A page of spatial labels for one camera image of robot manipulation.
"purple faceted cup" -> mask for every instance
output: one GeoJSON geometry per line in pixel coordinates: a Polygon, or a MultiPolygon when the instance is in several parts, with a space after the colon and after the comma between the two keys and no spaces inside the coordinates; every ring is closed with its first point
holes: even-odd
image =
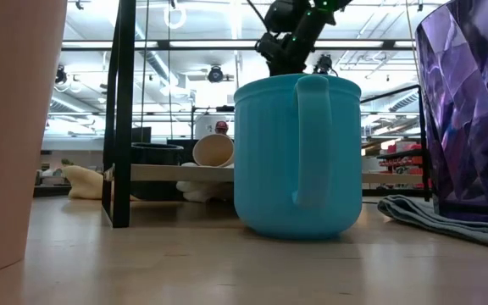
{"type": "Polygon", "coordinates": [[[416,41],[435,211],[488,222],[488,0],[439,7],[416,41]]]}

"pink object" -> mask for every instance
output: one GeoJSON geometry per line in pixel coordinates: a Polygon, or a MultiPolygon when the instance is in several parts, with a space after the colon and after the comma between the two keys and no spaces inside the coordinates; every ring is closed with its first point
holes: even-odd
{"type": "Polygon", "coordinates": [[[66,0],[0,0],[0,268],[24,257],[66,0]]]}

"spotlight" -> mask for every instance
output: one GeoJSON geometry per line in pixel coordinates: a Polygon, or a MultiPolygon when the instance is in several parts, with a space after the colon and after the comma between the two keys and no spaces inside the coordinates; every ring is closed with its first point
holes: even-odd
{"type": "Polygon", "coordinates": [[[56,72],[56,85],[63,85],[67,82],[67,73],[65,73],[65,67],[63,65],[58,66],[56,72]]]}
{"type": "Polygon", "coordinates": [[[331,71],[338,76],[338,73],[332,69],[332,59],[330,59],[330,54],[321,54],[318,62],[313,67],[313,73],[327,75],[331,71]]]}
{"type": "Polygon", "coordinates": [[[224,79],[224,73],[221,71],[221,67],[213,66],[208,72],[208,81],[221,82],[224,79]]]}

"black container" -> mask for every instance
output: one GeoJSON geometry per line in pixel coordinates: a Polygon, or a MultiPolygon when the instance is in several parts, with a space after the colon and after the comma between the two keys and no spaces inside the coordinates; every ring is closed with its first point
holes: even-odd
{"type": "MultiPolygon", "coordinates": [[[[133,164],[180,165],[180,155],[184,148],[176,145],[153,143],[131,144],[133,164]]],[[[132,181],[131,195],[148,201],[179,200],[175,181],[132,181]]]]}

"blue mug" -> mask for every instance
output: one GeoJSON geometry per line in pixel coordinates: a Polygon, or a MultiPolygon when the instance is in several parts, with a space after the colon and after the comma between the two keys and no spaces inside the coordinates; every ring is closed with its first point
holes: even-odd
{"type": "Polygon", "coordinates": [[[360,88],[281,75],[235,93],[235,206],[257,233],[326,239],[361,213],[360,88]]]}

